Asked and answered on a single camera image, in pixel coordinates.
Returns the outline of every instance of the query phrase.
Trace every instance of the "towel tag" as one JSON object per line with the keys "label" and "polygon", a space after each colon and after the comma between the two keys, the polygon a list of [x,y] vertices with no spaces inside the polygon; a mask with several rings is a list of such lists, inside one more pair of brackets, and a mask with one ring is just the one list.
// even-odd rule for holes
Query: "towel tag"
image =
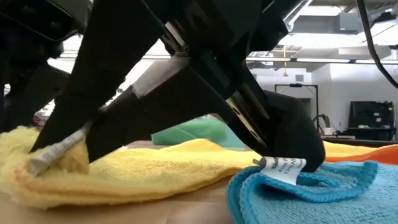
{"label": "towel tag", "polygon": [[264,166],[263,174],[292,185],[296,185],[297,177],[307,163],[305,159],[281,157],[263,157],[257,162]]}

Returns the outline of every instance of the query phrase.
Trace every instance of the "white wall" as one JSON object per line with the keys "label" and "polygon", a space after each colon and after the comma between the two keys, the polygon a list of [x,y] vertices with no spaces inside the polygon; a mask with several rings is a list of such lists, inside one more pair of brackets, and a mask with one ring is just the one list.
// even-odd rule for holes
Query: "white wall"
{"label": "white wall", "polygon": [[[385,65],[386,70],[398,80],[397,67]],[[375,65],[331,65],[333,80],[333,120],[344,129],[348,126],[351,101],[398,102],[398,90],[381,74]]]}
{"label": "white wall", "polygon": [[[393,56],[391,59],[396,58],[396,51]],[[398,66],[384,67],[398,81]],[[340,131],[348,126],[351,101],[393,101],[398,105],[398,90],[375,65],[325,65],[312,73],[312,82],[319,85],[320,114],[328,115]]]}
{"label": "white wall", "polygon": [[[263,90],[275,91],[275,84],[292,84],[298,83],[295,81],[296,75],[304,75],[304,82],[301,84],[310,85],[311,73],[308,73],[305,68],[288,68],[287,77],[284,77],[285,70],[283,68],[275,71],[274,69],[253,69],[253,74],[257,75],[257,82]],[[313,98],[314,95],[306,88],[290,88],[279,86],[277,91],[281,94],[293,96],[296,98]]]}
{"label": "white wall", "polygon": [[[318,107],[319,114],[325,114],[330,117],[334,113],[334,107],[331,104],[333,99],[330,64],[325,65],[312,72],[312,83],[318,85]],[[316,114],[316,104],[312,103],[312,114]]]}

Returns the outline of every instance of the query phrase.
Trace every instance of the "orange towel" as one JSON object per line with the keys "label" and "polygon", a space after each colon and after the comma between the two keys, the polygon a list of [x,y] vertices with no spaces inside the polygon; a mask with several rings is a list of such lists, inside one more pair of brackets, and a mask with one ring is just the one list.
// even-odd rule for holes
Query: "orange towel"
{"label": "orange towel", "polygon": [[347,146],[325,141],[323,143],[326,149],[325,161],[327,162],[363,162],[372,160],[381,164],[398,165],[398,144],[371,148],[364,146]]}

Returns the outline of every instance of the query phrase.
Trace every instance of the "ceiling light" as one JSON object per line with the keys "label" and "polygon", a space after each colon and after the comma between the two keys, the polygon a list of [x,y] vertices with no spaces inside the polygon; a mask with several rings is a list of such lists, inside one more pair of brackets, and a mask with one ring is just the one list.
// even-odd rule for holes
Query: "ceiling light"
{"label": "ceiling light", "polygon": [[[385,65],[397,65],[398,60],[380,60]],[[356,60],[355,63],[374,64],[374,60]]]}
{"label": "ceiling light", "polygon": [[356,60],[355,63],[374,63],[374,60]]}
{"label": "ceiling light", "polygon": [[63,42],[63,48],[65,50],[79,50],[80,45],[81,45],[81,40],[83,37],[80,37],[79,35],[74,35],[73,37],[70,37],[66,41]]}
{"label": "ceiling light", "polygon": [[308,6],[300,12],[300,16],[337,16],[344,8],[344,6]]}
{"label": "ceiling light", "polygon": [[171,56],[169,55],[144,55],[142,59],[152,59],[152,60],[168,60]]}
{"label": "ceiling light", "polygon": [[77,54],[61,54],[61,58],[76,58]]}
{"label": "ceiling light", "polygon": [[307,49],[332,49],[359,44],[356,35],[296,33],[285,36],[280,45],[296,45]]}
{"label": "ceiling light", "polygon": [[148,50],[147,55],[168,55],[165,46],[161,40],[157,42]]}
{"label": "ceiling light", "polygon": [[249,62],[288,62],[290,58],[278,58],[278,57],[247,57],[246,61]]}
{"label": "ceiling light", "polygon": [[348,63],[349,59],[298,58],[297,62]]}

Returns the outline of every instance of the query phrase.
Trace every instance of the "air duct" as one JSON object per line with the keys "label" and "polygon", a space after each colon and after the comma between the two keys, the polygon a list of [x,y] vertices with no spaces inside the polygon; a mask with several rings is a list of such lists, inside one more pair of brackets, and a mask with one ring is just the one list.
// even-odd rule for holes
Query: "air duct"
{"label": "air duct", "polygon": [[398,16],[398,2],[394,6],[394,8],[392,9],[392,14]]}
{"label": "air duct", "polygon": [[293,30],[294,22],[299,18],[300,12],[311,4],[312,0],[302,1],[285,19],[287,30],[290,32]]}
{"label": "air duct", "polygon": [[[371,33],[373,42],[377,45],[397,45],[398,44],[398,18],[394,12],[395,6],[386,9],[383,13],[373,16],[371,21]],[[366,43],[364,32],[358,34],[361,42]]]}
{"label": "air duct", "polygon": [[[267,58],[267,57],[273,57],[274,54],[269,53],[269,52],[251,52],[248,57],[258,57],[258,58]],[[269,66],[272,66],[272,62],[246,62],[246,65],[248,66],[248,69],[252,70],[254,68],[267,68]]]}

